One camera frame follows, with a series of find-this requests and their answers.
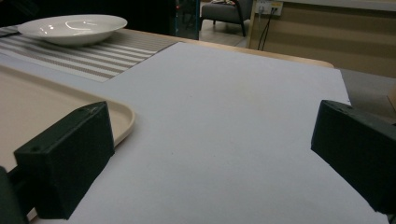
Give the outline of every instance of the wall socket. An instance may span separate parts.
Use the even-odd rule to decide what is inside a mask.
[[[272,8],[276,8],[274,16],[280,16],[282,13],[283,2],[270,1],[270,0],[257,0],[256,2],[256,13],[262,11],[262,15],[271,14]]]

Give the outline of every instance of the armchair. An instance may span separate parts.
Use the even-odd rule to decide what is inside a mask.
[[[200,30],[204,20],[224,21],[229,23],[240,24],[242,34],[246,36],[245,20],[250,19],[253,0],[231,0],[233,4],[225,3],[208,3],[201,8]]]

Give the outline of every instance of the striped placemat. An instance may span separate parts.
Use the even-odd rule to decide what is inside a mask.
[[[0,35],[17,31],[17,26],[4,27],[0,28]],[[14,35],[0,38],[0,53],[104,82],[175,43],[156,36],[117,31],[99,44],[68,48],[26,35]]]

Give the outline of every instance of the table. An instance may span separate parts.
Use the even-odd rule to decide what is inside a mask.
[[[123,30],[123,32],[125,32],[127,34],[131,34],[131,33],[143,34],[143,32],[131,31],[131,30]],[[225,49],[225,50],[234,51],[234,52],[276,58],[276,59],[281,59],[281,60],[286,60],[286,61],[291,61],[291,62],[308,63],[308,64],[312,64],[312,65],[317,65],[317,66],[334,68],[334,66],[332,66],[331,63],[318,61],[318,60],[314,60],[314,59],[307,59],[307,58],[301,58],[301,57],[290,56],[290,55],[285,55],[285,54],[259,51],[259,50],[254,50],[254,49],[242,49],[242,48],[238,48],[238,47],[234,47],[234,46],[225,46],[225,45],[214,44],[214,43],[203,42],[203,41],[192,40],[192,39],[186,39],[186,38],[180,38],[180,37],[175,37],[175,36],[170,36],[170,35],[157,35],[157,34],[150,34],[150,35],[158,36],[160,38],[164,38],[164,39],[168,39],[168,40],[175,40],[175,41],[199,45],[199,46],[203,46],[203,47],[210,47],[210,48],[214,48],[214,49]]]
[[[0,55],[136,113],[73,216],[34,223],[387,223],[310,150],[339,70],[185,42],[105,82]]]

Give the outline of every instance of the beige wall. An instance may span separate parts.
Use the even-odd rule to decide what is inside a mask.
[[[256,49],[267,18],[250,20]],[[396,77],[396,13],[284,3],[273,17],[264,50],[322,60],[335,67]]]

